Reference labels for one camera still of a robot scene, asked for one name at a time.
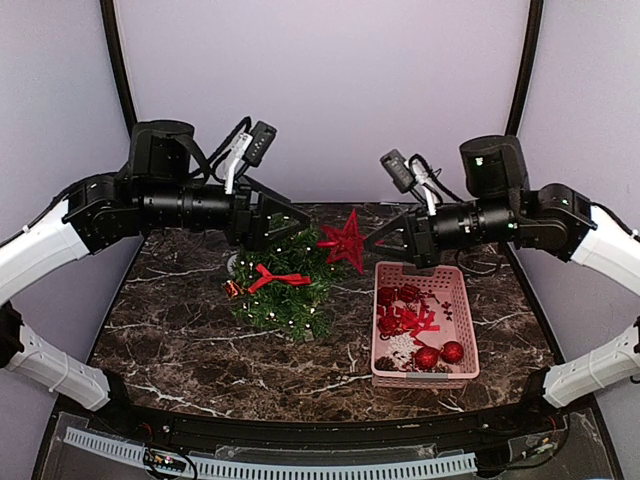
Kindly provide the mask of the red glitter star topper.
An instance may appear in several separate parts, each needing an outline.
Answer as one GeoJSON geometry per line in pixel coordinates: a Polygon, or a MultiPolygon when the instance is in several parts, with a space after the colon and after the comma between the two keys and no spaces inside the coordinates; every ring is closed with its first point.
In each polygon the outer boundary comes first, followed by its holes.
{"type": "Polygon", "coordinates": [[[329,250],[327,262],[336,263],[346,260],[358,273],[362,274],[365,236],[360,233],[356,210],[351,211],[342,229],[322,226],[321,230],[326,235],[326,239],[318,241],[316,246],[329,250]]]}

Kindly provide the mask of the red ribbon bow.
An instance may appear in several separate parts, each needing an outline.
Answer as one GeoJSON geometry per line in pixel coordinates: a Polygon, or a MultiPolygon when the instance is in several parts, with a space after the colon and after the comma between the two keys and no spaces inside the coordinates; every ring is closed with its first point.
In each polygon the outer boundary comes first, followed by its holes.
{"type": "Polygon", "coordinates": [[[309,276],[300,273],[273,274],[263,264],[256,266],[256,272],[260,274],[260,277],[248,287],[249,294],[255,294],[258,290],[273,282],[281,282],[294,287],[312,284],[312,279],[309,276]]]}

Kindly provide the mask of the small green christmas tree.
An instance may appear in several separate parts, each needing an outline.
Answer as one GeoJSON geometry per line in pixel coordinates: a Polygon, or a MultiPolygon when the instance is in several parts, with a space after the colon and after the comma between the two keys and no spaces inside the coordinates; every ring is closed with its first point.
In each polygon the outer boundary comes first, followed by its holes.
{"type": "Polygon", "coordinates": [[[238,282],[246,294],[231,300],[233,316],[262,330],[278,329],[295,341],[328,336],[330,290],[342,279],[344,268],[327,262],[329,250],[316,246],[320,240],[320,229],[312,226],[262,251],[241,251],[230,279],[238,282]],[[273,282],[249,294],[248,287],[260,277],[258,264],[273,274],[309,276],[312,284],[294,287],[273,282]]]}

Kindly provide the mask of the red gold drum ornament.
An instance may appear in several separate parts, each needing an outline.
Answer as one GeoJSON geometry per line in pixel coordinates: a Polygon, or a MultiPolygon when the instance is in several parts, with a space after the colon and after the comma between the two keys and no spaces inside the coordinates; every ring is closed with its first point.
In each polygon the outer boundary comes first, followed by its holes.
{"type": "Polygon", "coordinates": [[[223,289],[230,300],[246,294],[246,290],[238,282],[231,279],[227,280],[223,284],[223,289]]]}

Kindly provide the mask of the pink plastic basket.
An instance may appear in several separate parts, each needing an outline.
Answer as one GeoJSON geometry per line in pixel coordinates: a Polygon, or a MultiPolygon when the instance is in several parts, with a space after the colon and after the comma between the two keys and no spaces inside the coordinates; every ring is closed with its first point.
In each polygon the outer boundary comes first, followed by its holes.
{"type": "Polygon", "coordinates": [[[480,363],[464,275],[456,267],[375,267],[372,383],[385,388],[461,389],[480,363]]]}

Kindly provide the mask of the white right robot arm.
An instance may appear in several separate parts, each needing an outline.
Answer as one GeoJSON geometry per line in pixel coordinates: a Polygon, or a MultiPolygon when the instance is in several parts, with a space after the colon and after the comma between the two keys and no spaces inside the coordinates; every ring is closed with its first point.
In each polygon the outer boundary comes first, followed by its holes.
{"type": "MultiPolygon", "coordinates": [[[[531,188],[521,143],[514,135],[488,135],[460,145],[471,200],[409,209],[371,233],[365,247],[417,268],[439,264],[443,252],[489,243],[536,249],[585,267],[616,284],[626,299],[639,298],[639,234],[608,207],[561,184],[531,188]]],[[[626,309],[606,337],[594,336],[599,320],[618,307],[593,285],[572,294],[563,312],[583,314],[587,344],[579,357],[531,374],[523,402],[510,413],[521,434],[534,432],[560,409],[639,377],[639,317],[626,309]]]]}

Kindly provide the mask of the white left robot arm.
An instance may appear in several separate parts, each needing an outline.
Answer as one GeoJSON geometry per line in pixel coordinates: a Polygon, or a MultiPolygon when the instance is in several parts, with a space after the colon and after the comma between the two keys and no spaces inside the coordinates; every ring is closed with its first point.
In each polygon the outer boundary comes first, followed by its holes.
{"type": "Polygon", "coordinates": [[[134,435],[141,415],[129,405],[122,379],[52,345],[16,306],[41,283],[57,284],[65,267],[154,230],[219,231],[232,246],[261,251],[305,229],[306,214],[247,175],[276,134],[266,122],[243,119],[212,154],[205,154],[188,123],[136,124],[121,169],[66,187],[2,242],[2,367],[101,414],[120,436],[134,435]]]}

